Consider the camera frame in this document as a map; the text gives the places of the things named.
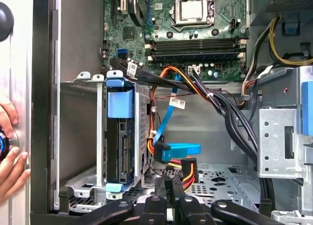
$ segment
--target pcie slot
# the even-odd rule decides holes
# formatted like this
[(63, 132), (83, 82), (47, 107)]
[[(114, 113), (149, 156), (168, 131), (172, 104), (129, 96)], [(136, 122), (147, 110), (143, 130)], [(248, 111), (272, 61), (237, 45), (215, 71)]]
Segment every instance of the pcie slot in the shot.
[(127, 11), (127, 0), (121, 0), (120, 8), (121, 8), (121, 13), (123, 15), (128, 14), (128, 11)]

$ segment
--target cable label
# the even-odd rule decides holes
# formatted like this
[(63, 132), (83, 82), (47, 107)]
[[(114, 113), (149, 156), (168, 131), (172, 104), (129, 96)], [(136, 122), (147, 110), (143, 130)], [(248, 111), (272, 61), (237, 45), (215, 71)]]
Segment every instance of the cable label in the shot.
[(127, 67), (127, 76), (130, 77), (135, 77), (136, 71), (137, 71), (137, 64), (134, 64), (132, 62), (128, 62), (128, 67)]
[(183, 101), (181, 99), (177, 99), (175, 97), (171, 97), (169, 105), (179, 108), (179, 109), (185, 109), (186, 101)]

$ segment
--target green circuit board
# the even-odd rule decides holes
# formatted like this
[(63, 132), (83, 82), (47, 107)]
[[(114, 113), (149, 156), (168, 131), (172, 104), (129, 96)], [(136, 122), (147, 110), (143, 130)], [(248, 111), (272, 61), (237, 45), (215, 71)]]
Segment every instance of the green circuit board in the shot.
[[(171, 27), (172, 15), (170, 14), (176, 0), (146, 0), (147, 15), (144, 27), (135, 26), (131, 17), (127, 14), (117, 14), (116, 21), (112, 18), (112, 0), (105, 0), (104, 41), (108, 43), (108, 55), (104, 59), (104, 66), (110, 66), (110, 58), (117, 56), (118, 49), (127, 49), (128, 58), (136, 62), (142, 62), (145, 68), (158, 75), (166, 65), (200, 66), (200, 76), (203, 80), (242, 81), (242, 61), (238, 60), (200, 60), (192, 62), (173, 61), (169, 63), (155, 63), (148, 60), (145, 55), (145, 38), (155, 42), (219, 39), (219, 38), (247, 38), (246, 29), (246, 0), (214, 0), (214, 25), (204, 28), (194, 27), (186, 29), (177, 27), (179, 31)], [(240, 19), (241, 23), (232, 32), (229, 31), (232, 19)], [(190, 39), (190, 32), (197, 31), (197, 38)], [(218, 72), (219, 77), (213, 77), (210, 72)]]

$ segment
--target blue sata port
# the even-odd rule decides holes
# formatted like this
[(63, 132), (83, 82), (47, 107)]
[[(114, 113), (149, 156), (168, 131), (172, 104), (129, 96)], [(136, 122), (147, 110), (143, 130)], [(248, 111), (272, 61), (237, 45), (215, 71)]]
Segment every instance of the blue sata port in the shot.
[(117, 56), (118, 58), (125, 58), (128, 55), (127, 49), (117, 49)]

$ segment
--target motherboard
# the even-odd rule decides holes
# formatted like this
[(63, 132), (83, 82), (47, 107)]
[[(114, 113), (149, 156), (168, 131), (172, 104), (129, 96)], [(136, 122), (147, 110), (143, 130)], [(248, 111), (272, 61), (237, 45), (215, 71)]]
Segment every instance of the motherboard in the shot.
[(105, 68), (118, 57), (156, 75), (173, 65), (204, 81), (245, 78), (246, 0), (105, 0), (104, 13)]

